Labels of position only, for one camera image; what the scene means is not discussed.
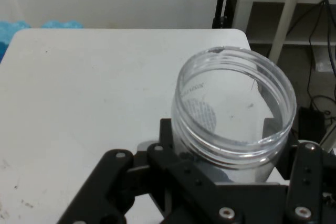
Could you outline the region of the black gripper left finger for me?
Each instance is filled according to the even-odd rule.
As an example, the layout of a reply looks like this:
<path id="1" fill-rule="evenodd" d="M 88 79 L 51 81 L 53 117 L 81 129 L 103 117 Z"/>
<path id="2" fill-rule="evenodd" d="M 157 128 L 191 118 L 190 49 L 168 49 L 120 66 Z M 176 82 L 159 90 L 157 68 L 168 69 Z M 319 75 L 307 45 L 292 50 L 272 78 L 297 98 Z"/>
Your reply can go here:
<path id="1" fill-rule="evenodd" d="M 132 154 L 107 151 L 60 223 L 126 223 L 135 198 L 151 196 L 164 223 L 243 223 L 243 212 L 190 161 L 172 149 L 172 123 L 160 120 L 158 141 Z"/>

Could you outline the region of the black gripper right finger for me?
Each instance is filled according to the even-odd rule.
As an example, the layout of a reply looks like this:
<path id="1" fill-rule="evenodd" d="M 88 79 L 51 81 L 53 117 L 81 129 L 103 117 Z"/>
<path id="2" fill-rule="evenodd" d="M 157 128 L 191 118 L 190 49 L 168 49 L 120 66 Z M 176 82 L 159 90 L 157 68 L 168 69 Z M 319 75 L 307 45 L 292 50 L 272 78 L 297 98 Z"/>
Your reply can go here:
<path id="1" fill-rule="evenodd" d="M 267 194 L 266 223 L 335 223 L 335 124 L 320 143 L 289 135 L 276 169 L 288 185 Z"/>

